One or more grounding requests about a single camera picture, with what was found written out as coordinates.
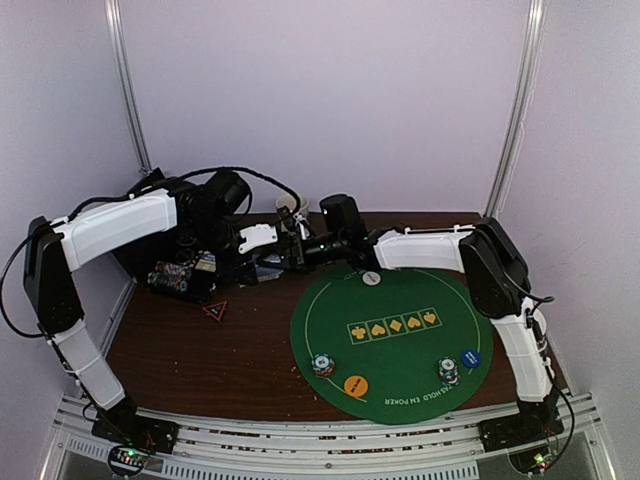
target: white backdrop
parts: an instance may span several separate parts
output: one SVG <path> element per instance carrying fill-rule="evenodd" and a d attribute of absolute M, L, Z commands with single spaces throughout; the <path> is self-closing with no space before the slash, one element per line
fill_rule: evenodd
<path fill-rule="evenodd" d="M 40 215 L 68 214 L 95 195 L 121 195 L 139 177 L 103 0 L 0 0 L 0 262 Z M 19 256 L 4 299 L 29 333 L 36 315 Z M 99 343 L 128 278 L 109 257 L 74 273 L 87 328 Z M 36 478 L 45 435 L 71 382 L 44 340 L 0 320 L 0 478 Z"/>
<path fill-rule="evenodd" d="M 123 0 L 151 161 L 254 167 L 312 207 L 482 211 L 528 3 Z"/>
<path fill-rule="evenodd" d="M 553 2 L 500 216 L 577 393 L 593 392 L 622 472 L 640 457 L 640 4 Z"/>

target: yellow diamond symbol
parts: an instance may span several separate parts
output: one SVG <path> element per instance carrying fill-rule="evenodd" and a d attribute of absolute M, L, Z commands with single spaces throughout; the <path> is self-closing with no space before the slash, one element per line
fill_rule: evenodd
<path fill-rule="evenodd" d="M 399 332 L 400 330 L 402 330 L 402 324 L 397 320 L 394 320 L 393 322 L 391 322 L 391 325 L 389 325 L 389 327 L 391 327 L 391 329 L 395 330 L 396 332 Z"/>

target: wooden table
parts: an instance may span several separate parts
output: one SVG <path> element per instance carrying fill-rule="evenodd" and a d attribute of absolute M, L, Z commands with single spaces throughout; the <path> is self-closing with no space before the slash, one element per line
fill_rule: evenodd
<path fill-rule="evenodd" d="M 249 220 L 255 223 L 260 218 Z M 441 228 L 473 223 L 479 216 L 365 213 L 363 218 L 369 228 Z M 311 221 L 316 227 L 322 223 L 318 215 Z M 353 420 L 314 392 L 298 371 L 290 348 L 289 324 L 296 303 L 327 268 L 311 274 L 287 273 L 257 287 L 226 289 L 218 297 L 229 302 L 222 324 L 198 305 L 138 287 L 108 362 L 138 405 L 150 409 L 247 420 Z M 513 372 L 495 334 L 494 345 L 487 379 L 460 408 L 516 400 Z"/>

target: stack of poker chips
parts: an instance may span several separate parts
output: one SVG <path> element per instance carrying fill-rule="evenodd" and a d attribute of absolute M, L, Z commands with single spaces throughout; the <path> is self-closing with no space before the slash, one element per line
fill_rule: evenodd
<path fill-rule="evenodd" d="M 455 387 L 460 383 L 458 366 L 451 358 L 445 357 L 438 362 L 438 374 L 445 387 Z"/>
<path fill-rule="evenodd" d="M 326 353 L 318 353 L 313 357 L 311 361 L 311 366 L 313 367 L 313 373 L 316 374 L 316 377 L 327 378 L 331 376 L 333 371 L 336 369 L 336 363 Z"/>

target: poker table mat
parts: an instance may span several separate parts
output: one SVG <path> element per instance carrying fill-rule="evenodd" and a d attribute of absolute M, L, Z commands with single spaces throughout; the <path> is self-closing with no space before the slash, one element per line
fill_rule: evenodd
<path fill-rule="evenodd" d="M 467 401 L 491 366 L 490 322 L 471 303 L 464 285 L 442 271 L 380 272 L 370 286 L 362 274 L 337 267 L 302 296 L 291 322 L 291 346 L 300 372 L 318 394 L 340 410 L 382 424 L 435 418 Z M 477 350 L 480 366 L 461 357 Z M 326 353 L 336 367 L 329 378 L 314 374 L 312 359 Z M 438 361 L 456 360 L 460 383 L 444 386 Z M 363 377 L 360 398 L 348 390 Z"/>

